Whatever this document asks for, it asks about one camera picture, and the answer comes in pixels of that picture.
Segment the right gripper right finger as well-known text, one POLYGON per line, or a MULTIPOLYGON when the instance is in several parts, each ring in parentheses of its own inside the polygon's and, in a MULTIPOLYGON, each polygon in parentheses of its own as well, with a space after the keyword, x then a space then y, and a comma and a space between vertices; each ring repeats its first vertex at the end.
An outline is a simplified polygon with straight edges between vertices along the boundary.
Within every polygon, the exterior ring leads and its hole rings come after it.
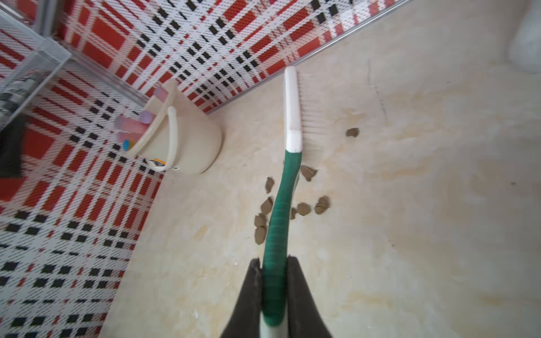
POLYGON ((287 258, 287 314, 290 337, 332 337, 294 256, 287 258))

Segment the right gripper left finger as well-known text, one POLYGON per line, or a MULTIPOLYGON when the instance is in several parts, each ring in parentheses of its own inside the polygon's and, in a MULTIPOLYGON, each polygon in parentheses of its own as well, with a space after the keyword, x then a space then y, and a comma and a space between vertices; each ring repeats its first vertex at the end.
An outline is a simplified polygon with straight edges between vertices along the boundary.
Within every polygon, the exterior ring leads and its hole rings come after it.
POLYGON ((222 338, 260 337, 262 291, 261 262, 260 259, 252 259, 222 338))

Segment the green white scrub brush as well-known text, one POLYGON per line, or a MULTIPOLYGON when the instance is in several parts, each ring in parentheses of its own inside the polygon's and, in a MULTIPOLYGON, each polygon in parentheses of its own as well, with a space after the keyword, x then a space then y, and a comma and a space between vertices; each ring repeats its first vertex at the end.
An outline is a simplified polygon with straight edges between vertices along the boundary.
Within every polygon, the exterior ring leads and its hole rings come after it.
POLYGON ((261 337, 290 337, 287 314, 287 246, 292 198, 300 175, 303 132, 295 67, 284 73, 285 158, 262 263, 261 337))

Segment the purple trowel pink handle back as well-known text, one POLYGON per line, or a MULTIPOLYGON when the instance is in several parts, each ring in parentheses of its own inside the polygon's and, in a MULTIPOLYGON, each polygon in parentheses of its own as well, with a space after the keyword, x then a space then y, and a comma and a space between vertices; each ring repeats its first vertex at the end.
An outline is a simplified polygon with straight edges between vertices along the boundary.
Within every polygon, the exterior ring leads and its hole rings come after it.
POLYGON ((165 103, 168 98, 168 91, 164 89, 163 87, 157 87, 154 90, 153 95, 159 99, 161 102, 165 103))

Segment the yellow trowel yellow handle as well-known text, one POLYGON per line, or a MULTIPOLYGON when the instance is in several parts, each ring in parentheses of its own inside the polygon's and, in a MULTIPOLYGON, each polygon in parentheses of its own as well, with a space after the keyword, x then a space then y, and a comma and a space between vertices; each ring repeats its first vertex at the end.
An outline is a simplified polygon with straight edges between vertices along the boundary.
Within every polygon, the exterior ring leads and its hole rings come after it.
POLYGON ((126 139, 123 141, 123 150, 124 152, 128 152, 129 150, 131 150, 134 145, 136 144, 135 141, 131 140, 131 139, 126 139))

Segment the purple pointed trowel pink handle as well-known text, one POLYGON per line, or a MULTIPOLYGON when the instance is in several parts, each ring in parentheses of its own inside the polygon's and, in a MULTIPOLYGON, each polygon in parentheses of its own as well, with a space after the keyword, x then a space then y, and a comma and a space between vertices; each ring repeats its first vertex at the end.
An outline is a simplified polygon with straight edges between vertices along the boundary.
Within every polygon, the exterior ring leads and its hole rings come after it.
POLYGON ((136 144, 141 138, 142 134, 135 132, 119 132, 117 134, 117 139, 119 142, 124 143, 125 141, 136 144))

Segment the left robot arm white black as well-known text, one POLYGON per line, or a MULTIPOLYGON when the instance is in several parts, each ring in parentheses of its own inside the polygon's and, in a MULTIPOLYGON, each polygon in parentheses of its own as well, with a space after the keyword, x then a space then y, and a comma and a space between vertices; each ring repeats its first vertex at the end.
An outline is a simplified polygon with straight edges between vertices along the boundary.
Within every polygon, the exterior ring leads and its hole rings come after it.
POLYGON ((22 175, 22 151, 27 123, 25 114, 18 115, 1 131, 1 179, 22 175))

